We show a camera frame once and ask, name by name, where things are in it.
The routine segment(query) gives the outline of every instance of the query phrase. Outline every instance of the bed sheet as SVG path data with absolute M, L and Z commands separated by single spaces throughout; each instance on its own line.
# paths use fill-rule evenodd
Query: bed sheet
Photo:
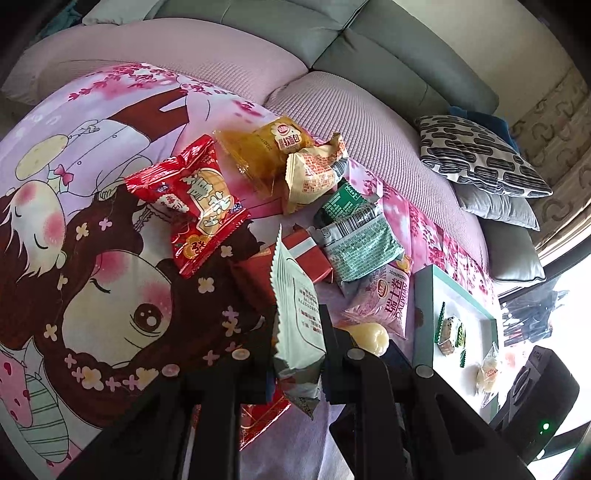
M 129 194 L 123 178 L 204 133 L 276 118 L 208 82 L 134 63 L 71 82 L 0 142 L 0 423 L 39 478 L 55 478 L 167 365 L 207 368 L 265 321 L 238 293 L 229 262 L 274 242 L 279 224 L 286 233 L 311 224 L 318 205 L 283 217 L 280 199 L 260 200 L 217 149 L 252 217 L 183 279 L 171 259 L 168 211 Z M 435 263 L 483 304 L 495 303 L 486 273 L 396 190 L 354 160 L 348 178 L 362 193 L 383 192 L 413 271 Z M 345 300 L 336 285 L 320 284 L 318 293 L 338 322 Z M 411 335 L 395 341 L 411 355 Z M 310 427 L 319 439 L 336 411 L 325 407 Z M 282 430 L 298 423 L 296 413 L 269 432 L 298 435 Z

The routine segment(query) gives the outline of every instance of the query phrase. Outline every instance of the green-rimmed tray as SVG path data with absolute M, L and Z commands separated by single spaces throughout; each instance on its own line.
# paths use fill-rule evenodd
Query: green-rimmed tray
M 497 397 L 485 408 L 475 396 L 477 365 L 482 362 L 493 342 L 499 346 L 498 320 L 463 287 L 435 265 L 429 265 L 414 276 L 415 317 L 413 366 L 429 365 L 457 391 L 480 416 L 490 421 L 498 411 Z M 444 356 L 435 343 L 441 305 L 445 317 L 462 320 L 466 329 L 466 367 L 460 367 L 459 354 Z

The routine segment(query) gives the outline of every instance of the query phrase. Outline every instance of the cartoon eye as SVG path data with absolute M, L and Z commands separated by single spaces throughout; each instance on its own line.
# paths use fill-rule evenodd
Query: cartoon eye
M 134 323 L 144 332 L 153 332 L 162 323 L 162 313 L 156 305 L 143 303 L 135 309 Z

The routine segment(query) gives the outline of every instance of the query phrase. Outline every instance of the curtain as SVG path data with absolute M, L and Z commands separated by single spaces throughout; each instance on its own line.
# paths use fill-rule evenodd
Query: curtain
M 540 231 L 530 231 L 540 258 L 591 227 L 591 96 L 573 66 L 511 129 L 521 154 L 552 187 L 531 200 Z

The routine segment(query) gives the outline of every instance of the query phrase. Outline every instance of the cartoon girl face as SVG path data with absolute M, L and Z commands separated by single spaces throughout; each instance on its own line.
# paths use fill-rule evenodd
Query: cartoon girl face
M 2 225 L 11 228 L 9 241 L 20 242 L 20 253 L 27 255 L 25 275 L 41 275 L 54 265 L 61 267 L 65 256 L 61 251 L 66 236 L 66 221 L 53 189 L 42 181 L 31 180 L 22 185 L 5 212 Z
M 162 337 L 172 309 L 170 282 L 160 271 L 132 253 L 107 251 L 64 312 L 64 344 L 124 367 Z

